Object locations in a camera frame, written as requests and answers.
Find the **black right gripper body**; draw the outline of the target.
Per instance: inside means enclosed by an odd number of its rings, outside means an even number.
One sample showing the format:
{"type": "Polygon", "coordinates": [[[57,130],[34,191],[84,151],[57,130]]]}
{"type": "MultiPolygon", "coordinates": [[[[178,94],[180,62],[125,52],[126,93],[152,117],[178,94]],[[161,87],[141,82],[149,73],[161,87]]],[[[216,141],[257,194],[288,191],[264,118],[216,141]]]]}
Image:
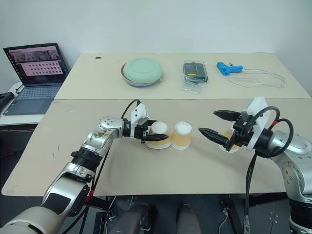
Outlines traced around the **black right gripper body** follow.
{"type": "Polygon", "coordinates": [[[247,122],[245,122],[241,114],[237,121],[234,122],[234,133],[225,146],[226,151],[229,151],[233,145],[237,145],[239,147],[248,145],[251,137],[253,136],[253,133],[250,133],[254,124],[254,122],[252,122],[252,118],[253,116],[249,116],[247,118],[247,122]]]}

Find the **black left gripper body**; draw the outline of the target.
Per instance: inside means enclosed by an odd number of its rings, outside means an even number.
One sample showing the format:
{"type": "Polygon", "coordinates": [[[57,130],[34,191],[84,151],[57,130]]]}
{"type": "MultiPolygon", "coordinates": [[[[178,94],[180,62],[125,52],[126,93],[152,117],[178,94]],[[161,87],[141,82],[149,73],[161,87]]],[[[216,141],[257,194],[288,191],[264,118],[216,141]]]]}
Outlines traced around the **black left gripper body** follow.
{"type": "Polygon", "coordinates": [[[134,138],[139,139],[141,143],[145,143],[146,141],[152,140],[152,135],[148,134],[148,127],[152,126],[153,121],[147,120],[143,124],[138,124],[135,127],[134,138]]]}

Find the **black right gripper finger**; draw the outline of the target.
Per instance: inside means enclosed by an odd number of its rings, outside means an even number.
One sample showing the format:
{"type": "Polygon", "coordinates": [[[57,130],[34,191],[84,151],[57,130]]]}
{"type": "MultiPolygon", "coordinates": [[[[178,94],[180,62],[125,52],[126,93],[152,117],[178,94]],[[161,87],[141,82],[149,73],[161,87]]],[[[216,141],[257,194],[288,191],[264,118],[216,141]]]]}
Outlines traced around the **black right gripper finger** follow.
{"type": "Polygon", "coordinates": [[[225,147],[229,141],[229,139],[226,136],[223,136],[223,135],[219,134],[218,132],[216,132],[212,129],[200,127],[198,130],[208,140],[210,140],[214,143],[217,143],[218,145],[221,145],[223,147],[225,147]]]}
{"type": "Polygon", "coordinates": [[[217,110],[214,111],[214,115],[226,121],[237,121],[241,113],[232,110],[217,110]]]}

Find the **tan paper cup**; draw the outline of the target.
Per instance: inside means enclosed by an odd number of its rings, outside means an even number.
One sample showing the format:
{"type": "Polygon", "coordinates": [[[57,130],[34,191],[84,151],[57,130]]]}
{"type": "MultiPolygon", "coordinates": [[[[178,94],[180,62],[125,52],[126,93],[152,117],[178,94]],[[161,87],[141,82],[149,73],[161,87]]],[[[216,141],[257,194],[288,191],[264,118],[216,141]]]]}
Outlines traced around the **tan paper cup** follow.
{"type": "MultiPolygon", "coordinates": [[[[222,135],[227,137],[228,139],[230,139],[233,133],[234,133],[234,128],[231,127],[226,132],[224,132],[222,135]]],[[[219,145],[219,148],[226,153],[235,153],[240,149],[240,147],[237,145],[233,145],[233,147],[229,151],[226,151],[226,149],[222,145],[219,145]]]]}
{"type": "Polygon", "coordinates": [[[164,134],[164,135],[167,135],[168,138],[165,140],[161,140],[161,141],[146,141],[145,145],[147,147],[149,147],[151,149],[166,149],[171,145],[171,139],[169,137],[168,126],[166,125],[166,123],[164,123],[162,121],[154,122],[151,125],[151,128],[149,130],[149,134],[150,135],[164,134]]]}
{"type": "Polygon", "coordinates": [[[189,147],[192,138],[192,126],[185,121],[178,122],[173,130],[171,145],[178,150],[189,147]]]}

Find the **pale blue plate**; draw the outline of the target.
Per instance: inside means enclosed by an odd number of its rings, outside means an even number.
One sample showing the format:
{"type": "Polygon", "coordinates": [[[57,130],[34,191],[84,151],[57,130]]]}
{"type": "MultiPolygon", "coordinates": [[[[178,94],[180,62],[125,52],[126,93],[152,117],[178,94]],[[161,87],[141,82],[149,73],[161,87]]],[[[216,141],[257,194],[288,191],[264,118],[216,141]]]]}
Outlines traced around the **pale blue plate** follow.
{"type": "Polygon", "coordinates": [[[123,75],[123,78],[127,84],[134,87],[146,87],[162,81],[162,76],[143,75],[138,77],[127,77],[126,75],[123,75]]]}

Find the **clear bag of screws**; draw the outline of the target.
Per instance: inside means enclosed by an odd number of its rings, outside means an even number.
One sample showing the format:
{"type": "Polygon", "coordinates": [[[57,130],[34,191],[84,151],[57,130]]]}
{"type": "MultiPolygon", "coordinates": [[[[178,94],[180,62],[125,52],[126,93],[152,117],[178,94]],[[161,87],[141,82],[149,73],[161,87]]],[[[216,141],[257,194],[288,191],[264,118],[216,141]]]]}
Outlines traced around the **clear bag of screws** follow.
{"type": "Polygon", "coordinates": [[[185,77],[182,85],[180,86],[180,90],[199,95],[203,91],[203,84],[204,82],[199,79],[185,77]]]}

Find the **blue plastic hand tool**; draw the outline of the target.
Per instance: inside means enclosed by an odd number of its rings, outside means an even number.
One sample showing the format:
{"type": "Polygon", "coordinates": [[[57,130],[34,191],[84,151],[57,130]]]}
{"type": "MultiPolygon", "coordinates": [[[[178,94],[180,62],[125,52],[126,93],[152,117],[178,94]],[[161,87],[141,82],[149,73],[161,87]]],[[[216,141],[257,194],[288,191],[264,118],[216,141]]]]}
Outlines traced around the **blue plastic hand tool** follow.
{"type": "Polygon", "coordinates": [[[230,66],[226,65],[223,62],[218,62],[216,64],[218,70],[221,72],[222,75],[224,76],[229,76],[231,73],[240,73],[243,71],[244,67],[243,66],[230,66]]]}

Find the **clear plastic bit box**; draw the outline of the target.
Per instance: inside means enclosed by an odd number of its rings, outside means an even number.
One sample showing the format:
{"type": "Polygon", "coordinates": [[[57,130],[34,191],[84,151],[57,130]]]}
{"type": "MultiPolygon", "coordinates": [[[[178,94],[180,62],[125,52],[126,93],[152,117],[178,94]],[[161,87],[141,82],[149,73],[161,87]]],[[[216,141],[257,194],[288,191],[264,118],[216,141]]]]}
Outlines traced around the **clear plastic bit box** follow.
{"type": "Polygon", "coordinates": [[[184,78],[195,83],[208,82],[208,75],[203,61],[187,60],[183,63],[184,78]]]}

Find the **dark rounded shape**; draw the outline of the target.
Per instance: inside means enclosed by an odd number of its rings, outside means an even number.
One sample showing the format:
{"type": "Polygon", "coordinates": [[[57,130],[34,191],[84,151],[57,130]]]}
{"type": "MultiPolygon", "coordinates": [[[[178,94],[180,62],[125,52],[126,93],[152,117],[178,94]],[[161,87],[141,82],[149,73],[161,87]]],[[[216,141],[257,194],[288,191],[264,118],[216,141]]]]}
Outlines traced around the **dark rounded shape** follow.
{"type": "Polygon", "coordinates": [[[108,234],[151,234],[155,219],[154,205],[138,204],[121,215],[108,234]]]}
{"type": "Polygon", "coordinates": [[[183,204],[178,211],[176,234],[202,234],[198,218],[189,204],[183,204]]]}

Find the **white side table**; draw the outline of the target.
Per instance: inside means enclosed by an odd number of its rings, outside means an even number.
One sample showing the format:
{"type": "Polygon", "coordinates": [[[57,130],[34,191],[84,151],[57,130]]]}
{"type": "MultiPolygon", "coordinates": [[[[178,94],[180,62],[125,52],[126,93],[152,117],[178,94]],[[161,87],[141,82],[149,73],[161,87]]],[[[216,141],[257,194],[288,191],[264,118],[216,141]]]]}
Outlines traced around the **white side table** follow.
{"type": "Polygon", "coordinates": [[[38,124],[43,119],[44,115],[4,115],[4,111],[9,107],[12,101],[13,100],[11,100],[0,112],[0,126],[38,124]]]}

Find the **grey laptop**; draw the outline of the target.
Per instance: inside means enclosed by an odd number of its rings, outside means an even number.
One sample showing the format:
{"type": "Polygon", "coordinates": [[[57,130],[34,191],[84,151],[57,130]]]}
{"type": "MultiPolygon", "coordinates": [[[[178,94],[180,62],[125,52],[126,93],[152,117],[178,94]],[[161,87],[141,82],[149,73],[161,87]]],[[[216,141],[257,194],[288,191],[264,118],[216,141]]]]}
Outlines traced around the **grey laptop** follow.
{"type": "Polygon", "coordinates": [[[69,74],[58,44],[6,47],[3,50],[23,84],[23,89],[3,115],[44,115],[69,74]]]}

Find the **black controller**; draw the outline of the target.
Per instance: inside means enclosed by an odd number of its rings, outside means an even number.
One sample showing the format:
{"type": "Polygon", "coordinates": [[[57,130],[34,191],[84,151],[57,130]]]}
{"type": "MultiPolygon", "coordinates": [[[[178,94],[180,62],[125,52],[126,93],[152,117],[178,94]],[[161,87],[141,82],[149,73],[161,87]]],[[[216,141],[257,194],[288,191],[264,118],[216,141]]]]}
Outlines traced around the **black controller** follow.
{"type": "Polygon", "coordinates": [[[6,105],[14,98],[15,95],[12,92],[0,94],[0,112],[3,111],[6,105]]]}

